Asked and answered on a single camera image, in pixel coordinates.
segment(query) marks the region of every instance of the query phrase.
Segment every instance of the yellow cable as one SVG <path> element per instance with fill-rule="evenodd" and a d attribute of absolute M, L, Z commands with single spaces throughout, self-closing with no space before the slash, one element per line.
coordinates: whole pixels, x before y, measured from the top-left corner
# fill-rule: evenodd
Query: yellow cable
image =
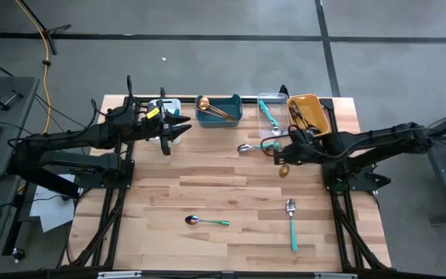
<path fill-rule="evenodd" d="M 37 26 L 36 21 L 34 21 L 34 19 L 32 18 L 32 16 L 29 14 L 29 12 L 27 12 L 27 9 L 25 9 L 25 7 L 22 5 L 22 3 L 20 3 L 19 0 L 15 0 L 16 4 L 18 4 L 20 6 L 20 8 L 23 10 L 23 12 L 27 15 L 27 17 L 30 19 L 30 21 L 32 22 L 32 24 L 36 27 L 37 32 L 39 32 L 41 39 L 43 39 L 43 43 L 44 43 L 44 48 L 46 49 L 46 59 L 44 59 L 44 61 L 49 62 L 50 61 L 50 50 L 47 47 L 47 42 L 46 42 L 46 38 L 44 38 L 43 33 L 40 31 L 40 28 Z M 48 71 L 48 67 L 49 65 L 44 64 L 44 78 L 43 78 L 43 84 L 44 84 L 44 92 L 46 92 L 46 99 L 47 99 L 47 103 L 49 104 L 47 107 L 47 120 L 46 120 L 46 127 L 44 128 L 44 132 L 43 133 L 47 133 L 47 131 L 50 128 L 50 120 L 51 120 L 51 101 L 50 101 L 50 93 L 47 91 L 47 71 Z"/>

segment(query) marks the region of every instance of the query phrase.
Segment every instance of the butcher block tabletop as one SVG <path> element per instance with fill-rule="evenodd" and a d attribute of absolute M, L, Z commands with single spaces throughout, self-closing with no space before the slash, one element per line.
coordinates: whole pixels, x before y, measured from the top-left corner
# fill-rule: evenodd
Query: butcher block tabletop
<path fill-rule="evenodd" d="M 106 95 L 102 111 L 122 105 L 124 97 Z M 333 101 L 338 129 L 359 133 L 354 100 Z M 280 166 L 273 165 L 273 158 L 260 150 L 238 154 L 238 145 L 260 142 L 257 113 L 256 104 L 244 104 L 237 127 L 204 129 L 195 119 L 194 104 L 182 104 L 181 114 L 192 118 L 192 128 L 182 135 L 180 144 L 170 145 L 170 156 L 162 154 L 158 143 L 135 142 L 132 159 L 136 166 L 125 198 L 115 269 L 341 270 L 331 199 L 323 186 L 321 166 L 290 166 L 289 175 L 280 178 Z M 91 154 L 107 152 L 93 149 Z M 72 260 L 98 230 L 104 195 L 105 190 L 92 189 L 78 203 L 69 240 Z M 297 252 L 290 246 L 290 220 L 285 210 L 289 198 L 297 203 Z M 390 266 L 373 197 L 352 192 L 352 203 L 359 234 L 381 262 Z M 188 215 L 228 220 L 230 226 L 190 226 L 184 221 Z M 354 263 L 352 241 L 350 237 L 345 241 Z M 108 242 L 109 234 L 103 242 L 101 263 Z"/>

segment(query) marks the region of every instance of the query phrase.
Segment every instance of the gray floor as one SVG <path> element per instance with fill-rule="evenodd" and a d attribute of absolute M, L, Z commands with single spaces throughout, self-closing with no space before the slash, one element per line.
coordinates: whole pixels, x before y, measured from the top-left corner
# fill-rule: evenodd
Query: gray floor
<path fill-rule="evenodd" d="M 29 0 L 46 24 L 71 23 L 71 32 L 319 35 L 313 0 Z M 330 36 L 446 36 L 446 0 L 323 0 Z M 0 31 L 33 26 L 10 1 L 0 0 Z M 90 99 L 135 93 L 257 95 L 287 84 L 294 95 L 331 96 L 321 43 L 208 41 L 57 41 L 48 80 L 53 106 L 81 122 Z M 353 97 L 363 129 L 401 122 L 427 125 L 446 114 L 446 44 L 333 43 L 341 95 Z M 39 40 L 0 39 L 0 65 L 20 76 L 42 76 Z M 43 96 L 42 87 L 39 94 Z M 40 132 L 36 105 L 26 128 Z M 77 129 L 59 119 L 65 129 Z M 428 218 L 446 212 L 426 156 L 401 155 L 377 172 L 393 179 L 380 192 L 381 215 L 393 266 L 446 275 L 446 226 Z M 0 272 L 55 267 L 66 228 L 43 235 L 26 228 L 19 239 L 28 258 L 0 259 Z"/>

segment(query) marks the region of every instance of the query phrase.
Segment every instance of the teal-handled spoon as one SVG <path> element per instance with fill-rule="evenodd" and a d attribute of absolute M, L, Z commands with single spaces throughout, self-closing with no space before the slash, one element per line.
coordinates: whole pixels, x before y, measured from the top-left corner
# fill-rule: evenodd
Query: teal-handled spoon
<path fill-rule="evenodd" d="M 210 222 L 213 224 L 219 224 L 219 225 L 223 225 L 223 226 L 230 226 L 230 221 L 211 221 L 211 220 L 203 220 L 203 219 L 199 219 L 199 217 L 195 216 L 195 215 L 189 215 L 185 218 L 185 222 L 189 225 L 195 225 L 199 222 Z"/>
<path fill-rule="evenodd" d="M 295 233 L 295 222 L 293 221 L 293 214 L 297 210 L 295 201 L 291 198 L 286 201 L 286 212 L 290 216 L 290 244 L 292 244 L 292 251 L 297 252 L 299 250 L 297 246 L 297 234 Z"/>

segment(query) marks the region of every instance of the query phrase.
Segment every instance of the gold utensil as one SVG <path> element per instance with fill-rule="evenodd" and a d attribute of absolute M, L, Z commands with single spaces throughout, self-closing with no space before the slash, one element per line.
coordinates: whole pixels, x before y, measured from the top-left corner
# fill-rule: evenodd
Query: gold utensil
<path fill-rule="evenodd" d="M 223 112 L 219 108 L 216 108 L 215 106 L 211 105 L 209 103 L 209 99 L 206 98 L 206 97 L 202 97 L 202 98 L 199 99 L 199 102 L 197 103 L 197 108 L 198 109 L 203 109 L 203 110 L 212 109 L 215 112 L 222 114 L 225 118 L 229 118 L 232 121 L 236 120 L 236 118 L 233 115 L 229 115 L 228 113 Z"/>
<path fill-rule="evenodd" d="M 200 111 L 200 112 L 205 112 L 205 113 L 210 114 L 210 115 L 214 115 L 214 116 L 217 116 L 217 117 L 221 117 L 221 118 L 227 119 L 227 116 L 219 115 L 219 114 L 216 114 L 216 113 L 213 113 L 213 112 L 209 112 L 207 110 L 203 110 L 203 109 L 200 109 L 200 108 L 197 108 L 197 110 Z"/>

